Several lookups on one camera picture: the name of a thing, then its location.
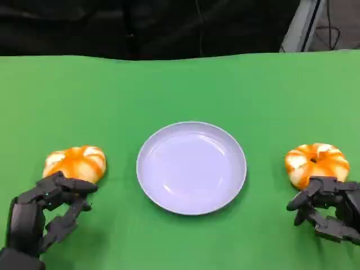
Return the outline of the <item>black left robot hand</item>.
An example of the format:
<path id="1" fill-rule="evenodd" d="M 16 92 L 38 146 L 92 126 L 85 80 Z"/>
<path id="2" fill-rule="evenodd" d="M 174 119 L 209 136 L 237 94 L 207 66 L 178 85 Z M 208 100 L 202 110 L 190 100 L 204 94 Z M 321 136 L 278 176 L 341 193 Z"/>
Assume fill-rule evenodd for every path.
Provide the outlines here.
<path id="1" fill-rule="evenodd" d="M 39 257 L 76 229 L 79 214 L 92 209 L 87 196 L 97 190 L 96 184 L 67 178 L 62 171 L 44 177 L 11 201 L 6 246 Z"/>

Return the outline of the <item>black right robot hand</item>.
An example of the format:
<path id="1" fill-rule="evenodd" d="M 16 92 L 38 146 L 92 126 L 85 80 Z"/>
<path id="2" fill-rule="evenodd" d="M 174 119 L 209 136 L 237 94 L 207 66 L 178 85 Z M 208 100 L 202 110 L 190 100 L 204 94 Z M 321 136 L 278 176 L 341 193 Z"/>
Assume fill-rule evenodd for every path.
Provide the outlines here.
<path id="1" fill-rule="evenodd" d="M 359 245 L 359 183 L 336 177 L 311 176 L 309 185 L 286 206 L 297 211 L 294 225 L 308 221 L 317 236 Z"/>

